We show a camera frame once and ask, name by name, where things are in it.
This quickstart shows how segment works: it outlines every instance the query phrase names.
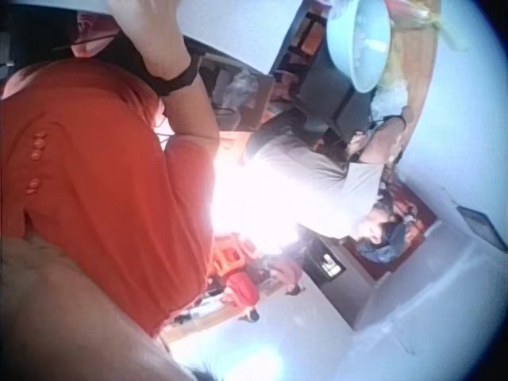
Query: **plastic bag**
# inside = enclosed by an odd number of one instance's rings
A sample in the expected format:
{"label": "plastic bag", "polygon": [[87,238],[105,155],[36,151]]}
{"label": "plastic bag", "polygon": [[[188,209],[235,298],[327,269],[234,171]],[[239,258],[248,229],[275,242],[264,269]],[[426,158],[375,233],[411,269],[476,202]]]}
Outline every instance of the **plastic bag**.
{"label": "plastic bag", "polygon": [[247,70],[242,70],[233,77],[233,81],[225,88],[221,107],[238,110],[255,99],[259,88],[257,78]]}
{"label": "plastic bag", "polygon": [[334,19],[342,16],[346,10],[348,10],[348,6],[352,0],[316,0],[321,3],[323,6],[330,6],[331,10],[329,11],[328,18]]}

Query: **table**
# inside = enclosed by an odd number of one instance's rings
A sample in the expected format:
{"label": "table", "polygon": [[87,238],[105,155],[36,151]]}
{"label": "table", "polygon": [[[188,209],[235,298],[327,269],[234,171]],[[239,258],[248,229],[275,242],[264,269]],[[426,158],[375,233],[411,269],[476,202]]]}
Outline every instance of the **table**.
{"label": "table", "polygon": [[[108,13],[106,0],[9,0]],[[182,0],[178,19],[186,37],[269,74],[298,31],[309,0]]]}

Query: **red blouse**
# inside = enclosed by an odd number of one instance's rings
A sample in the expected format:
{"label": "red blouse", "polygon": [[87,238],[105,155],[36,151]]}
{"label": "red blouse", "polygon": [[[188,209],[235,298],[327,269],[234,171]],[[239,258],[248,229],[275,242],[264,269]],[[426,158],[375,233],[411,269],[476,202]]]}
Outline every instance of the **red blouse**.
{"label": "red blouse", "polygon": [[214,187],[200,146],[161,149],[158,107],[89,59],[15,75],[1,107],[2,234],[23,237],[28,216],[150,335],[206,288]]}

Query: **button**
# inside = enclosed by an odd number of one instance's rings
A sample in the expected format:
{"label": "button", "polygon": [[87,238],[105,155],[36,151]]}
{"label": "button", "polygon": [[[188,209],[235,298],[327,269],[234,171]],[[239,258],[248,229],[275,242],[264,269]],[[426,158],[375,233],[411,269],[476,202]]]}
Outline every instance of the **button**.
{"label": "button", "polygon": [[40,186],[39,179],[31,179],[29,183],[29,189],[37,189]]}
{"label": "button", "polygon": [[46,141],[42,137],[38,137],[33,142],[33,146],[37,149],[43,149],[46,146]]}
{"label": "button", "polygon": [[40,149],[34,149],[31,157],[33,161],[38,161],[42,157],[42,151]]}

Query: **gray t-shirt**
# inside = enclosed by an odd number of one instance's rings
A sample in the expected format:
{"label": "gray t-shirt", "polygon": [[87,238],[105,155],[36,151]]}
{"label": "gray t-shirt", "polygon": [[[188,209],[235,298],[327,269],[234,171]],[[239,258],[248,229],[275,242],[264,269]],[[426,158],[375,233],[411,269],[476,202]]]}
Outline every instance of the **gray t-shirt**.
{"label": "gray t-shirt", "polygon": [[375,204],[382,164],[349,164],[347,173],[292,135],[265,144],[248,164],[265,184],[270,214],[284,213],[327,237],[353,233]]}

